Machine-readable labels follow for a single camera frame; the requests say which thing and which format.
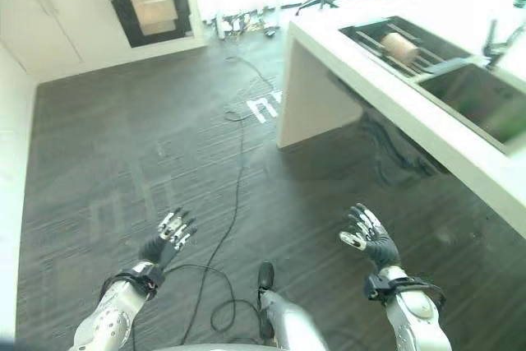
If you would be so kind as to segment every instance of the robotic hand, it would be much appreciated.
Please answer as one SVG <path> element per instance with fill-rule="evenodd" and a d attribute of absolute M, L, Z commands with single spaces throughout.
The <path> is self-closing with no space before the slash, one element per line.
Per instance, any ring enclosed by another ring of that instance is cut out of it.
<path fill-rule="evenodd" d="M 137 313 L 164 282 L 164 269 L 196 232 L 188 211 L 177 208 L 144 244 L 139 261 L 104 281 L 95 311 L 77 327 L 70 351 L 116 351 L 126 342 Z"/>
<path fill-rule="evenodd" d="M 348 214 L 350 232 L 340 232 L 339 238 L 349 246 L 364 251 L 378 271 L 400 266 L 398 248 L 378 218 L 363 204 L 351 207 Z"/>
<path fill-rule="evenodd" d="M 438 323 L 445 303 L 441 289 L 402 270 L 398 249 L 378 218 L 364 205 L 351 207 L 348 231 L 339 233 L 346 244 L 363 251 L 372 260 L 377 274 L 369 275 L 365 294 L 381 302 L 396 335 L 399 351 L 450 351 L 448 338 Z M 423 292 L 440 294 L 438 307 Z"/>

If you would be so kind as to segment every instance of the faucet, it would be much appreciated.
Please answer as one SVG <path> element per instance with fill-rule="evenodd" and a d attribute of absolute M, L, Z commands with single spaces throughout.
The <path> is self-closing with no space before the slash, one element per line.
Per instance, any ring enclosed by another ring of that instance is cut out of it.
<path fill-rule="evenodd" d="M 515 0 L 514 6 L 517 8 L 526 7 L 526 0 Z M 496 20 L 491 20 L 490 31 L 487 34 L 486 43 L 482 48 L 484 56 L 488 57 L 490 62 L 486 65 L 488 70 L 493 70 L 496 64 L 510 49 L 517 38 L 526 30 L 526 19 L 523 23 L 513 31 L 510 37 L 504 43 L 494 43 L 495 31 L 496 31 Z"/>

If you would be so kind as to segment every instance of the chair base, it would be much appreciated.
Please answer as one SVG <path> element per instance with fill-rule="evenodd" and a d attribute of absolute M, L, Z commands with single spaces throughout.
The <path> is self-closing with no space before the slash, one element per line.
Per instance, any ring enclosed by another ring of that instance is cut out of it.
<path fill-rule="evenodd" d="M 336 5 L 332 0 L 309 0 L 308 2 L 303 3 L 298 10 L 296 11 L 296 15 L 299 16 L 299 12 L 303 10 L 304 8 L 315 6 L 316 4 L 320 5 L 320 10 L 323 8 L 325 4 L 328 4 L 330 8 L 338 8 L 338 5 Z"/>

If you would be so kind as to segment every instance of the cabinet door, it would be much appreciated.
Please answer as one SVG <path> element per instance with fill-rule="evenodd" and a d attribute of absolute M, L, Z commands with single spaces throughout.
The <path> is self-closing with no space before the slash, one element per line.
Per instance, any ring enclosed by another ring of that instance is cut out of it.
<path fill-rule="evenodd" d="M 130 45 L 110 0 L 49 0 L 85 62 L 129 57 Z"/>
<path fill-rule="evenodd" d="M 45 0 L 0 0 L 0 38 L 29 74 L 80 62 Z"/>

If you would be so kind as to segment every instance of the white cabinet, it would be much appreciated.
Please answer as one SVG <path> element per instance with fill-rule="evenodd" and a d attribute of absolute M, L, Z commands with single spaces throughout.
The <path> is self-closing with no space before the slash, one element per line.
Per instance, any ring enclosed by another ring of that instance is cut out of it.
<path fill-rule="evenodd" d="M 111 0 L 0 0 L 0 42 L 37 81 L 205 45 L 196 0 L 193 36 L 132 48 Z"/>
<path fill-rule="evenodd" d="M 30 74 L 81 61 L 49 0 L 0 0 L 0 39 Z"/>
<path fill-rule="evenodd" d="M 130 52 L 110 0 L 49 1 L 83 62 L 109 65 Z"/>

